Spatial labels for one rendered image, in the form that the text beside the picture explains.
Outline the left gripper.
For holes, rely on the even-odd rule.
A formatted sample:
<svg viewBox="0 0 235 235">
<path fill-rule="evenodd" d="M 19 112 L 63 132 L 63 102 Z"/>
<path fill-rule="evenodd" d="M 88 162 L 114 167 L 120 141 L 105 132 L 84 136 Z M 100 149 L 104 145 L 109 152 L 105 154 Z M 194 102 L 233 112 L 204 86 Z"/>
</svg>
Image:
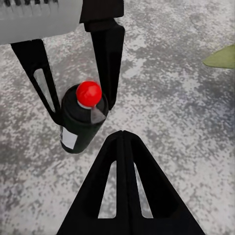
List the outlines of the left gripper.
<svg viewBox="0 0 235 235">
<path fill-rule="evenodd" d="M 118 25 L 113 18 L 123 16 L 123 0 L 83 0 L 82 2 L 79 22 L 84 23 L 86 32 L 90 32 L 92 35 L 101 90 L 107 97 L 109 110 L 116 104 L 125 34 L 124 27 Z M 37 90 L 53 121 L 65 127 L 61 103 L 51 75 L 43 39 L 11 44 L 11 48 L 17 55 L 26 75 Z M 38 69 L 44 71 L 55 112 L 51 110 L 33 75 Z"/>
</svg>

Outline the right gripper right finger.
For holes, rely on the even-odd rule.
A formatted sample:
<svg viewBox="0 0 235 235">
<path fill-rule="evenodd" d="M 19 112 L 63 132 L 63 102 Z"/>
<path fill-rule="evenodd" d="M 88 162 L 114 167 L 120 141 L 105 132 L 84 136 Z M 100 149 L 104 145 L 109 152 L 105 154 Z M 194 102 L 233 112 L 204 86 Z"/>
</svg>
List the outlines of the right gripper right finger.
<svg viewBox="0 0 235 235">
<path fill-rule="evenodd" d="M 123 131 L 131 235 L 206 235 L 141 138 Z M 136 164 L 153 218 L 141 213 Z"/>
</svg>

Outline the insectifuge atomizer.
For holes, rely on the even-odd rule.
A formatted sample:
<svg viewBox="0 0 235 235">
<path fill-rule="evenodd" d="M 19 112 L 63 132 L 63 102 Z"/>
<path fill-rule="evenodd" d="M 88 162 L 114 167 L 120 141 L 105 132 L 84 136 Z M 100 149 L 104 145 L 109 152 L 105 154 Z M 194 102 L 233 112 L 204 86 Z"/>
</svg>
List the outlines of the insectifuge atomizer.
<svg viewBox="0 0 235 235">
<path fill-rule="evenodd" d="M 71 154 L 83 152 L 105 122 L 109 103 L 101 87 L 85 81 L 68 89 L 61 101 L 65 127 L 60 125 L 62 147 Z"/>
</svg>

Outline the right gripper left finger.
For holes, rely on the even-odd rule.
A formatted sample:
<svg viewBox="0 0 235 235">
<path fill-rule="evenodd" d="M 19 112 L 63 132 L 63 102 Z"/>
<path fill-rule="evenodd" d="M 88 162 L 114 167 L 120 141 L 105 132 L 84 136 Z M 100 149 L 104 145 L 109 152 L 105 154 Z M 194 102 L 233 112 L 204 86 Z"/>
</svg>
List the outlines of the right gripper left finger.
<svg viewBox="0 0 235 235">
<path fill-rule="evenodd" d="M 110 134 L 56 235 L 131 235 L 123 131 Z M 98 218 L 111 164 L 117 161 L 116 217 Z"/>
</svg>

